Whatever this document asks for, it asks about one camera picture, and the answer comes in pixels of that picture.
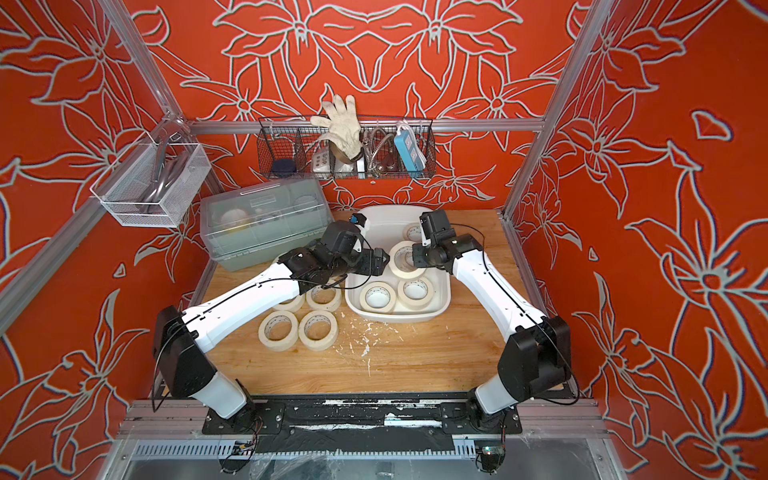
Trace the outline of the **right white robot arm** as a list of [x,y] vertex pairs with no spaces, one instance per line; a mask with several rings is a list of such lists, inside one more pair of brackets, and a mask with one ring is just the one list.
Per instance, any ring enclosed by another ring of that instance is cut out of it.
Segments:
[[570,327],[528,302],[493,266],[474,239],[466,245],[412,247],[414,264],[451,274],[479,301],[498,327],[505,347],[497,373],[474,389],[474,402],[487,415],[529,400],[572,377]]

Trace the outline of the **beige tape roll twelve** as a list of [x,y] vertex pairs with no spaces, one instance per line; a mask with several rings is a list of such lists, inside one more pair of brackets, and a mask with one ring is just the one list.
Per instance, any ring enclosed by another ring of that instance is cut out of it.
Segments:
[[360,293],[360,306],[366,312],[387,314],[397,301],[397,293],[386,282],[366,284]]

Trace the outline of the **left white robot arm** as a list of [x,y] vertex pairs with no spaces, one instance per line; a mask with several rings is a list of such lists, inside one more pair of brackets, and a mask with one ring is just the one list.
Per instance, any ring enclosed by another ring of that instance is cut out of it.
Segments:
[[184,311],[174,306],[158,314],[152,355],[154,374],[174,398],[194,398],[220,418],[247,408],[248,397],[221,373],[207,353],[237,329],[276,305],[345,274],[381,276],[389,255],[381,248],[348,254],[295,248],[240,286]]

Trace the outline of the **beige tape roll three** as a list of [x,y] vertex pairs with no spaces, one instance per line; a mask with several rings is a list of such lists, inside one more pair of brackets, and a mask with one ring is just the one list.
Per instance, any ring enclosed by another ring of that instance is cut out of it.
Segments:
[[259,340],[270,351],[287,351],[298,341],[298,325],[298,320],[292,312],[272,312],[259,326]]

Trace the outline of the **beige tape roll two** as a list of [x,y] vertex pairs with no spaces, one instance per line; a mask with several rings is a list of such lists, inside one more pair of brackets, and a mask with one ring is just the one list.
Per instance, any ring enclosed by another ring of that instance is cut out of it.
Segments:
[[291,313],[296,313],[299,310],[301,310],[304,307],[304,305],[305,305],[305,296],[298,295],[293,299],[278,303],[277,305],[273,306],[272,309],[275,311],[287,311]]

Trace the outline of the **beige tape roll nine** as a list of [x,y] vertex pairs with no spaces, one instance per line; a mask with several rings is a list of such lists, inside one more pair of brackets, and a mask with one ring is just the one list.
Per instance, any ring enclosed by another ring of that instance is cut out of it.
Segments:
[[338,334],[337,319],[327,311],[310,311],[299,324],[299,339],[311,351],[329,349],[336,342]]

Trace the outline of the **beige tape roll ten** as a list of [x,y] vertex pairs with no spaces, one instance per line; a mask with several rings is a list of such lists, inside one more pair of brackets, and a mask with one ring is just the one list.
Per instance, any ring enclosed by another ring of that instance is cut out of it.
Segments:
[[394,245],[389,252],[389,268],[399,279],[416,279],[425,272],[425,268],[416,266],[413,256],[414,245],[414,242],[402,241]]

